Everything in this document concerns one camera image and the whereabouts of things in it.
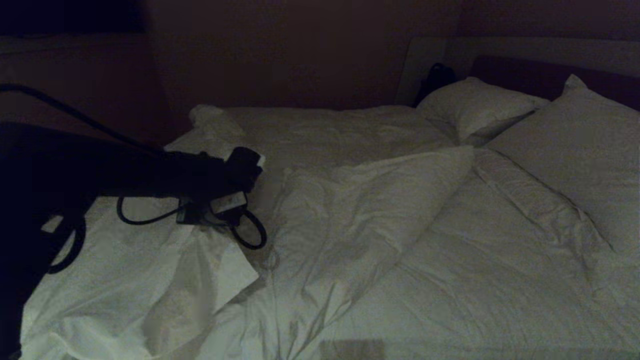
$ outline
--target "wall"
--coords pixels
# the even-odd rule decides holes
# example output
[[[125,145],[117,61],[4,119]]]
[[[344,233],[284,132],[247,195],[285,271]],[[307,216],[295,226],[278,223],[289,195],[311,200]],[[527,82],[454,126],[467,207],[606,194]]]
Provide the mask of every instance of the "wall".
[[[455,37],[447,41],[444,63],[456,69],[459,78],[465,78],[479,55],[571,65],[640,78],[640,42],[626,40]]]
[[[640,40],[638,0],[465,0],[461,37]]]
[[[0,82],[32,86],[141,142],[163,145],[186,129],[171,118],[143,35],[0,38]],[[0,121],[109,138],[26,95],[1,94],[0,109]]]
[[[450,36],[460,0],[153,0],[175,116],[219,106],[392,104],[410,40]]]
[[[422,79],[429,76],[429,70],[434,63],[444,61],[447,39],[444,37],[415,37],[411,40],[404,59],[395,104],[413,106],[415,97],[422,86]]]

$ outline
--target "black object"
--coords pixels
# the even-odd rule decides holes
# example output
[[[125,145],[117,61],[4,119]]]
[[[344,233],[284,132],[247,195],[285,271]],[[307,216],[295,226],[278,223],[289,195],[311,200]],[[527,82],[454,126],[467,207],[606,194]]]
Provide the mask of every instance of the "black object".
[[[53,108],[56,108],[60,111],[62,111],[63,113],[67,113],[73,117],[75,117],[76,119],[80,120],[81,122],[84,122],[85,124],[91,126],[92,128],[98,130],[98,131],[102,131],[103,133],[109,135],[110,137],[116,139],[116,140],[120,140],[123,143],[129,144],[133,147],[137,147],[141,150],[147,151],[149,153],[152,154],[158,154],[159,156],[163,156],[164,151],[156,149],[154,147],[151,146],[147,146],[143,143],[137,142],[136,140],[133,140],[131,138],[128,138],[120,133],[117,133],[116,131],[113,131],[112,129],[102,125],[101,123],[91,119],[89,116],[85,115],[84,113],[81,113],[80,111],[72,108],[71,106],[65,104],[64,102],[58,101],[54,98],[52,98],[51,96],[38,91],[34,88],[30,88],[28,86],[24,86],[24,85],[20,85],[20,84],[0,84],[0,92],[21,92],[25,95],[29,95],[32,97],[35,97],[36,99],[45,102],[47,105],[52,106]]]
[[[12,90],[26,92],[21,86],[0,85],[0,92]],[[33,89],[26,93],[42,94]],[[48,97],[38,98],[51,103]],[[69,113],[67,108],[56,107]],[[84,121],[84,115],[74,111],[71,115]],[[127,143],[143,151],[62,131],[0,122],[0,199],[5,209],[0,216],[4,240],[0,288],[5,294],[0,297],[0,359],[19,354],[22,308],[44,274],[63,270],[80,254],[86,232],[84,214],[96,197],[121,197],[119,215],[122,198],[129,196],[177,197],[207,209],[213,199],[250,192],[262,172],[257,166],[260,156],[246,148],[234,149],[224,161],[205,152],[163,152],[131,139]],[[256,223],[257,219],[245,211],[246,207],[224,220],[237,226],[239,218],[247,216]],[[62,216],[62,222],[53,233],[43,231],[53,215]],[[149,224],[166,216],[130,223]],[[206,214],[200,212],[200,216],[204,219]],[[198,220],[195,223],[208,223]],[[256,226],[263,245],[266,233],[259,221]],[[52,265],[74,231],[69,254]]]
[[[413,102],[413,107],[416,108],[430,93],[442,88],[443,86],[453,84],[456,81],[456,73],[452,68],[441,63],[433,64],[431,70],[429,70],[427,78],[422,80],[422,86],[420,87],[418,96],[416,96],[415,101]]]
[[[241,215],[243,215],[247,219],[249,219],[249,221],[254,224],[255,228],[258,229],[258,232],[260,233],[260,243],[258,245],[254,245],[254,244],[246,242],[238,234],[238,232],[236,231],[236,227],[235,226],[231,227],[231,233],[234,235],[236,240],[240,244],[242,244],[244,247],[246,247],[247,249],[251,249],[251,250],[262,249],[265,245],[267,245],[267,231],[266,231],[266,229],[264,228],[264,226],[262,225],[260,220],[258,220],[258,218],[251,211],[247,210],[246,206],[243,206],[243,207],[239,208],[239,210],[242,211]]]
[[[142,33],[139,0],[7,0],[0,35],[38,38],[58,33]]]

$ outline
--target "bedding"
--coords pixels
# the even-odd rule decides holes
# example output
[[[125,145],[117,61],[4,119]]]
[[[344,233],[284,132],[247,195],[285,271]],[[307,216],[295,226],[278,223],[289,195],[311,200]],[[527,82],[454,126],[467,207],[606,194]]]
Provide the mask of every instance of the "bedding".
[[[456,127],[461,142],[471,135],[489,138],[549,103],[469,77],[429,94],[417,107],[425,119]]]
[[[291,165],[357,164],[451,144],[412,109],[400,106],[338,112],[201,105],[189,117],[194,129],[166,149],[227,158],[235,146],[255,148],[257,138],[264,144],[262,153],[275,161],[267,160],[273,166],[258,181],[262,191],[250,195],[262,194],[269,201],[274,197],[269,187],[277,191],[282,170]],[[267,125],[269,120],[280,127]],[[306,152],[305,145],[318,142]],[[295,145],[298,155],[289,155],[283,143]],[[266,203],[258,196],[250,206],[268,221]],[[132,218],[148,218],[176,205],[168,199],[131,199],[126,211]],[[46,276],[27,303],[23,359],[66,359],[69,354],[143,359],[172,353],[201,334],[213,313],[258,278],[235,241],[211,229],[203,232],[171,220],[129,226],[117,219],[111,198],[96,201],[87,224],[80,257],[64,272]],[[249,260],[255,264],[261,254],[251,252]]]
[[[468,138],[464,139],[464,141],[461,142],[460,139],[458,139],[458,131],[456,130],[456,127],[454,125],[451,125],[450,123],[446,121],[441,121],[441,120],[435,120],[435,119],[426,119],[426,120],[430,122],[433,125],[433,127],[438,129],[442,134],[448,137],[452,143],[456,145],[471,145],[473,147],[482,147],[486,145],[488,142],[490,142],[491,140],[493,140],[493,138],[495,138],[495,135],[483,136],[476,133],[476,134],[469,135]]]
[[[628,298],[633,311],[595,301],[580,257],[565,245],[574,235],[551,243],[544,230],[583,227],[583,240],[607,252],[590,222],[483,152],[411,251],[299,359],[637,359],[640,293]],[[513,193],[505,170],[537,188],[536,198]],[[555,211],[535,215],[538,202]]]
[[[639,143],[638,111],[571,77],[560,98],[488,146],[574,201],[616,252],[638,256]]]
[[[289,216],[299,228],[279,227],[268,278],[225,306],[209,335],[190,344],[190,356],[637,358],[640,293],[627,294],[625,309],[599,302],[593,260],[610,248],[582,211],[503,156],[476,151],[474,171],[377,282],[367,275],[379,268],[358,268],[363,263],[351,262],[359,258],[352,252],[322,256],[307,246],[333,244],[325,237],[330,230],[313,225],[335,208],[324,188],[309,181],[313,171],[299,171],[282,195],[290,206],[283,215],[295,214]],[[519,192],[523,185],[533,191]],[[358,215],[335,216],[349,222]],[[315,266],[337,269],[309,272]],[[318,278],[328,282],[314,286]],[[368,291],[347,297],[345,289],[363,283]]]
[[[228,157],[244,136],[234,122],[215,128],[191,113],[195,129],[166,147]],[[177,207],[175,199],[127,199],[132,218]],[[123,223],[116,199],[98,198],[86,215],[82,252],[65,271],[46,275],[24,308],[21,359],[144,359],[187,343],[210,317],[258,278],[235,240],[173,219]],[[70,241],[58,256],[68,252]]]

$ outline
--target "white pillow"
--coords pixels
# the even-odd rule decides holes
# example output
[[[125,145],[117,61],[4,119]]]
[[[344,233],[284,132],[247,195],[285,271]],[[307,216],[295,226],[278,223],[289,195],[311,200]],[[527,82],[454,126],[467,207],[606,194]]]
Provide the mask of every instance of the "white pillow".
[[[562,96],[491,143],[589,214],[616,252],[639,246],[640,113],[572,76]]]
[[[250,146],[244,129],[226,110],[211,105],[198,105],[189,112],[193,129],[164,147],[167,151],[197,154],[206,151],[210,156],[228,159],[238,146]]]
[[[495,136],[549,103],[469,77],[429,94],[417,111],[426,119],[451,123],[464,142],[471,134]]]
[[[289,172],[275,209],[280,353],[296,354],[411,249],[471,168],[471,147]]]

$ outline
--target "power cord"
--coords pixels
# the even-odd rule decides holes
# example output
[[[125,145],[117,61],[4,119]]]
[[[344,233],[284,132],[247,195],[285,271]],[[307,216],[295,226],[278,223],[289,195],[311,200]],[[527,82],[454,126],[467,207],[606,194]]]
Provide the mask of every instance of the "power cord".
[[[69,250],[69,253],[62,261],[49,267],[47,271],[49,274],[57,274],[66,269],[74,262],[78,255],[80,255],[86,237],[86,222],[84,221],[84,217],[76,217],[73,228],[76,234],[74,236],[74,242],[71,245],[71,250]]]
[[[244,239],[242,239],[242,237],[240,237],[240,234],[238,234],[235,226],[230,227],[231,233],[234,235],[236,240],[247,249],[250,249],[250,250],[262,249],[265,245],[267,245],[266,229],[264,228],[260,220],[258,220],[258,218],[251,211],[247,210],[246,207],[243,207],[243,215],[246,216],[246,218],[249,219],[249,221],[251,221],[254,224],[256,229],[258,229],[258,232],[260,233],[260,243],[258,245],[254,245],[246,242]]]
[[[120,133],[118,133],[115,130],[112,130],[104,125],[102,125],[101,123],[91,119],[89,116],[85,115],[84,113],[81,113],[80,111],[72,108],[71,106],[65,104],[64,102],[58,101],[54,98],[52,98],[51,96],[36,90],[34,88],[30,88],[28,86],[24,86],[24,85],[18,85],[18,84],[0,84],[0,93],[2,92],[21,92],[23,94],[35,97],[36,99],[62,111],[63,113],[69,114],[73,117],[75,117],[76,119],[84,122],[85,124],[91,126],[92,128],[98,130],[98,131],[102,131],[103,133],[111,136],[114,139],[120,140],[123,143],[127,143],[133,147],[137,147],[141,150],[150,152],[152,154],[155,155],[160,155],[160,156],[164,156],[165,152],[159,149],[156,149],[154,147],[145,145],[141,142],[138,142],[136,140],[133,140],[132,138],[129,138],[127,136],[124,136]]]
[[[178,211],[184,209],[186,207],[185,205],[179,206],[177,208],[175,208],[174,210],[169,211],[166,214],[160,215],[159,217],[155,217],[155,218],[151,218],[148,220],[141,220],[141,221],[136,221],[136,220],[131,220],[128,219],[127,217],[124,216],[124,213],[122,212],[122,205],[124,204],[124,196],[121,196],[118,198],[118,205],[116,207],[116,211],[118,212],[118,218],[120,218],[120,220],[122,220],[122,222],[125,222],[126,224],[129,225],[149,225],[149,224],[153,224],[154,222],[158,222],[164,218],[168,218],[171,215],[177,213]]]

